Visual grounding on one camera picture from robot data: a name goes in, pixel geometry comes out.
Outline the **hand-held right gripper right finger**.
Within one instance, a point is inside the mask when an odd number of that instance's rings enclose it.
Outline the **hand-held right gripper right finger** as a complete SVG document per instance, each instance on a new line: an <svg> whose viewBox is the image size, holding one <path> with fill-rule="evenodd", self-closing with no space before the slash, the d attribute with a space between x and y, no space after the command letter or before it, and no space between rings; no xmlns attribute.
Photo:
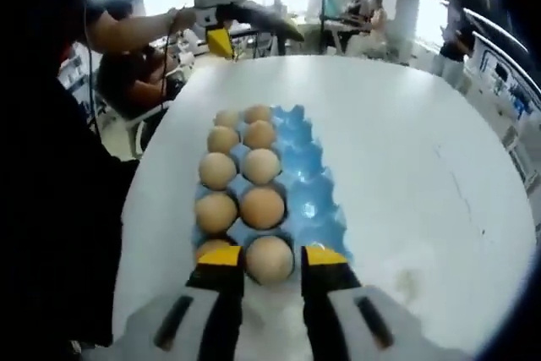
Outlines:
<svg viewBox="0 0 541 361"><path fill-rule="evenodd" d="M418 320L377 287L364 286L346 258L301 248L303 320L315 360L425 360Z"/></svg>

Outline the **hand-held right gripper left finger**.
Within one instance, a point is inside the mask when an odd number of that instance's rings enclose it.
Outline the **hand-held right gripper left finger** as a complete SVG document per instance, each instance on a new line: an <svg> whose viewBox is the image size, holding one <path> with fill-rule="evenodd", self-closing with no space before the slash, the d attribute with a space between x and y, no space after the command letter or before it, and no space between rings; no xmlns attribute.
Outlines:
<svg viewBox="0 0 541 361"><path fill-rule="evenodd" d="M242 324L243 248L202 255L184 286L128 318L120 360L232 360Z"/></svg>

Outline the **person's left hand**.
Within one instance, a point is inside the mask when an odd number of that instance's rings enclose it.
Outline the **person's left hand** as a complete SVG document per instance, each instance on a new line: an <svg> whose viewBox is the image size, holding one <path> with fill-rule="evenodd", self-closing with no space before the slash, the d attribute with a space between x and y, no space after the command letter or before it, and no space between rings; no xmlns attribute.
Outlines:
<svg viewBox="0 0 541 361"><path fill-rule="evenodd" d="M196 22L196 13L192 8L171 8L167 12L167 34L173 35L191 29Z"/></svg>

